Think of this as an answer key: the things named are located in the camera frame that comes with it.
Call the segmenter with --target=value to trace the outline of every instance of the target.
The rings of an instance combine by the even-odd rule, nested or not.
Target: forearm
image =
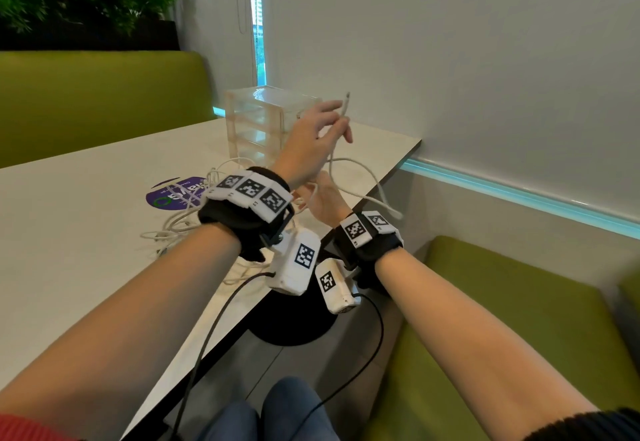
[[[82,318],[0,392],[0,412],[77,438],[117,439],[240,251],[198,228]]]
[[[524,340],[404,249],[376,273],[494,441],[596,410]]]

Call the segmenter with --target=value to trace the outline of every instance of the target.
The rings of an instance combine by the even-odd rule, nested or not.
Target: circular sticker
[[[158,188],[158,186],[166,183],[162,188],[147,193],[147,203],[161,210],[186,210],[189,200],[191,200],[191,205],[198,206],[200,204],[200,196],[206,188],[204,178],[192,176],[191,178],[176,181],[178,179],[167,179],[153,186],[153,188]]]

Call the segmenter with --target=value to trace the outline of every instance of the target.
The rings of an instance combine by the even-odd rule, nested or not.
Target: teal led strip light
[[[589,210],[588,208],[518,190],[510,186],[499,185],[486,179],[475,178],[468,174],[423,163],[415,159],[408,159],[400,169],[419,174],[420,176],[426,176],[427,178],[444,181],[451,185],[461,186],[467,190],[495,196],[496,198],[528,206],[529,208],[553,213],[559,217],[569,218],[593,227],[609,230],[616,234],[626,235],[633,239],[640,239],[640,224],[625,220],[624,218],[607,215],[600,211]]]

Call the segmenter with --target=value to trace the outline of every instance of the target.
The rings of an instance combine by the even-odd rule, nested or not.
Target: white table
[[[147,204],[151,187],[170,178],[206,176],[228,159],[225,120],[204,122],[0,169],[0,388],[73,323],[154,259],[152,241],[167,211]],[[354,144],[340,141],[335,157],[367,164],[378,179],[417,148],[418,138],[352,124]],[[333,165],[333,176],[367,194],[374,186],[361,167]],[[350,206],[360,199],[345,195]],[[300,224],[320,237],[328,227],[308,211]],[[234,266],[229,277],[244,269]],[[213,295],[191,334],[140,407],[137,424],[192,369],[204,336],[237,285]],[[231,303],[210,351],[267,294],[260,279]]]

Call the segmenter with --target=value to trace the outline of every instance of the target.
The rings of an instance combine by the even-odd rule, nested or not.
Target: blue jeans
[[[244,401],[229,404],[197,441],[289,441],[309,411],[320,402],[316,391],[297,377],[277,382],[264,400],[262,415]],[[340,441],[324,407],[304,423],[294,441]]]

